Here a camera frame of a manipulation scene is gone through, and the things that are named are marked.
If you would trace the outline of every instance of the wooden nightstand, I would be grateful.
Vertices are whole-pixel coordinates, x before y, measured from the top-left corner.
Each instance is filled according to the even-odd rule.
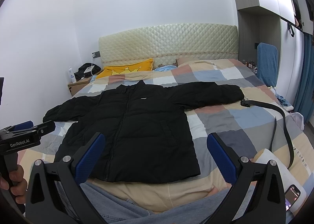
[[[88,78],[81,79],[81,80],[77,81],[76,83],[68,84],[68,87],[69,87],[69,90],[71,92],[71,95],[74,96],[76,93],[78,93],[82,88],[84,88],[87,84],[89,84],[91,79],[92,79],[92,76],[88,77]]]

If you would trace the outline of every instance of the hand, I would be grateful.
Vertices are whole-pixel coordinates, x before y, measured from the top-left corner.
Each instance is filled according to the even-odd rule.
[[[17,196],[15,198],[15,201],[18,204],[26,203],[27,181],[23,178],[23,176],[24,176],[24,169],[21,165],[18,165],[18,169],[16,171],[12,171],[9,173],[10,179],[14,182],[18,182],[18,185],[11,188],[12,194]],[[0,188],[4,190],[9,189],[9,184],[2,177],[0,177]]]

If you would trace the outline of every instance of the metal bolt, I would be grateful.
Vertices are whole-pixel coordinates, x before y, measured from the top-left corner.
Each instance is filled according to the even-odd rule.
[[[69,162],[71,160],[70,156],[64,156],[62,159],[64,162]]]
[[[273,159],[269,162],[272,166],[276,166],[277,165],[277,163],[276,163],[276,161],[274,161]]]
[[[41,159],[37,159],[36,161],[35,161],[35,166],[39,166],[41,164]]]
[[[241,157],[241,161],[242,161],[243,163],[248,163],[249,158],[246,157],[246,156],[242,156],[242,157]]]

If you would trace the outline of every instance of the yellow pillow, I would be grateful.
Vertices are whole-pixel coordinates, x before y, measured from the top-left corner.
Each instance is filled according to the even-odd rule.
[[[148,60],[131,64],[131,65],[111,65],[105,66],[103,72],[97,75],[96,79],[109,76],[109,75],[117,75],[117,74],[127,74],[133,73],[137,71],[152,71],[153,70],[153,59],[150,58]]]

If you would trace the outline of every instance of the blue curtain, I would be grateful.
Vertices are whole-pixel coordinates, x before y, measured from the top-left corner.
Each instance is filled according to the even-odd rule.
[[[294,101],[294,110],[304,117],[304,122],[308,122],[313,110],[313,90],[314,90],[314,47],[312,45],[313,36],[304,33],[304,59],[302,75],[299,88]]]

